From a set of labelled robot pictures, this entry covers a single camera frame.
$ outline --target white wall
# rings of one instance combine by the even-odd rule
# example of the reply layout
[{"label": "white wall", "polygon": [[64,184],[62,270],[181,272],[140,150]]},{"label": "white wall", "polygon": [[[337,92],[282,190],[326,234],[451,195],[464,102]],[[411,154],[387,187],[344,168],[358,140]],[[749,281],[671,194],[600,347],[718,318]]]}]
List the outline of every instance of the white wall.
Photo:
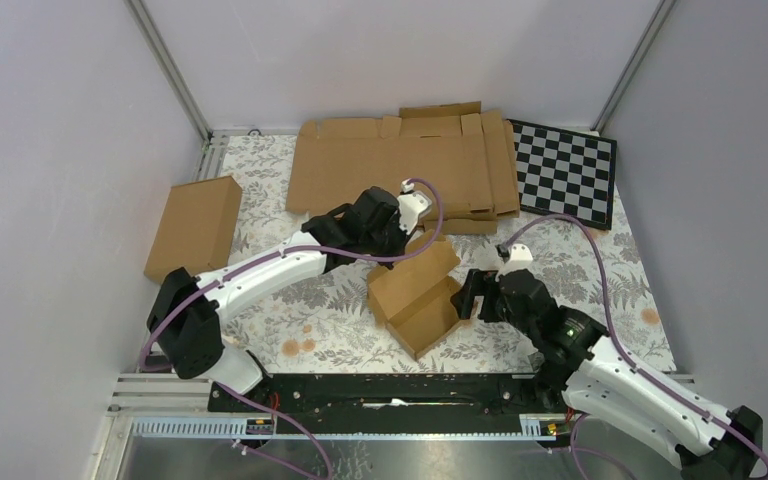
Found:
[{"label": "white wall", "polygon": [[768,451],[768,2],[679,2],[606,135],[679,365]]},{"label": "white wall", "polygon": [[483,100],[590,126],[658,0],[148,0],[214,128]]},{"label": "white wall", "polygon": [[122,1],[0,1],[0,478],[82,474],[199,140]]}]

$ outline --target floral tablecloth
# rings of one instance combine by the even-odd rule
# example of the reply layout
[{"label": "floral tablecloth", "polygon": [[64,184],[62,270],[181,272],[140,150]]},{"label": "floral tablecloth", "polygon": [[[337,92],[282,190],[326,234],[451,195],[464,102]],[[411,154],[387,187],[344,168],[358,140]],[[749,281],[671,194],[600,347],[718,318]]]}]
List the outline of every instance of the floral tablecloth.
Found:
[{"label": "floral tablecloth", "polygon": [[[284,240],[307,219],[284,211],[293,135],[239,136],[229,142],[222,175],[243,187],[243,202],[230,263]],[[463,281],[469,268],[498,268],[495,245],[535,215],[500,222],[492,236],[451,236]],[[592,230],[605,260],[611,307],[622,341],[655,368],[674,371],[675,362],[643,272],[634,239],[615,192],[611,232]],[[604,321],[599,275],[590,246],[577,227],[547,222],[520,240],[531,249],[534,274],[558,303]],[[356,262],[328,275],[299,282],[249,307],[225,328],[225,338],[249,348],[274,373],[404,373],[532,371],[534,347],[507,324],[470,321],[419,361],[408,356],[366,306],[366,274]]]}]

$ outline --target gray floor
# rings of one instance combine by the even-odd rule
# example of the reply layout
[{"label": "gray floor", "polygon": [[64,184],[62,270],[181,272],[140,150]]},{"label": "gray floor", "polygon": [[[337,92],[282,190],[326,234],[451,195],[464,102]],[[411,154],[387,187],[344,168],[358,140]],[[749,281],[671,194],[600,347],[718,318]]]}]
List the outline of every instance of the gray floor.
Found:
[{"label": "gray floor", "polygon": [[[582,426],[582,446],[620,458],[638,478],[677,480],[666,461],[625,434],[593,421]],[[340,441],[325,442],[335,465],[335,479],[550,479],[577,480],[569,454],[522,455],[539,448],[531,442]],[[323,475],[325,469],[310,442],[273,441],[264,451],[291,459]],[[593,480],[620,480],[623,474],[598,459],[586,459]],[[225,440],[134,438],[121,480],[301,479],[262,459],[241,456]]]}]

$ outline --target checkered calibration board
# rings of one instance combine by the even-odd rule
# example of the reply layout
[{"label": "checkered calibration board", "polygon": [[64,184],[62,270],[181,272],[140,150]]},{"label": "checkered calibration board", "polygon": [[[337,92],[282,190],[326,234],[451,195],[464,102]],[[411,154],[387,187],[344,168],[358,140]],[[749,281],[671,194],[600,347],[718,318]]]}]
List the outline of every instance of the checkered calibration board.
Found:
[{"label": "checkered calibration board", "polygon": [[617,142],[511,120],[520,208],[611,229]]}]

